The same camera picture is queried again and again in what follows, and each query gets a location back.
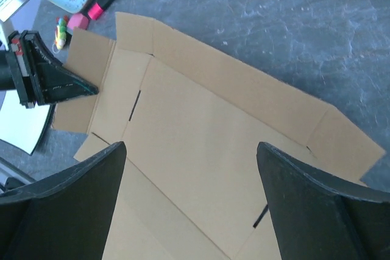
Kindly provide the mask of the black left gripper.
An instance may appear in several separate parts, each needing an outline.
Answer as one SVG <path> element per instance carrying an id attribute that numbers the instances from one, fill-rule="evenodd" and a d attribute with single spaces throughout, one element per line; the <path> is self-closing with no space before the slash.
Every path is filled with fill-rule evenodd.
<path id="1" fill-rule="evenodd" d="M 4 50 L 8 69 L 19 102 L 25 108 L 54 105 L 99 93 L 98 87 L 67 70 L 46 47 L 40 34 L 33 30 L 14 31 Z"/>

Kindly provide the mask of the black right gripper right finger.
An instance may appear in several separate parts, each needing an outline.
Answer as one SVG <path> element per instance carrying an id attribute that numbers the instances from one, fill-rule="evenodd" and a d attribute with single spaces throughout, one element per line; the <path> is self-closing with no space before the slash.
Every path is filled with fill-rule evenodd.
<path id="1" fill-rule="evenodd" d="M 266 142 L 257 164 L 282 259 L 389 259 L 389 193 Z"/>

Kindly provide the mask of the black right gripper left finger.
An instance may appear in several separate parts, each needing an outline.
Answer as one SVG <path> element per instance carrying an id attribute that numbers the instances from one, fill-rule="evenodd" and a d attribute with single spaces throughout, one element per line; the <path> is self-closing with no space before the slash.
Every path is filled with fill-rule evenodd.
<path id="1" fill-rule="evenodd" d="M 1 194 L 1 259 L 102 259 L 126 154 L 116 142 Z"/>

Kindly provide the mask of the brown cardboard box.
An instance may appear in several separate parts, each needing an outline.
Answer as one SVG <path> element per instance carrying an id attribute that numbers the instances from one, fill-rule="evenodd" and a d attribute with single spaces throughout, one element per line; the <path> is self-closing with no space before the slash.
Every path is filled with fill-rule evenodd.
<path id="1" fill-rule="evenodd" d="M 74 30 L 65 66 L 99 94 L 53 122 L 87 134 L 79 161 L 126 144 L 104 259 L 279 259 L 259 142 L 354 183 L 385 154 L 336 107 L 156 19 L 119 12 L 116 35 Z"/>

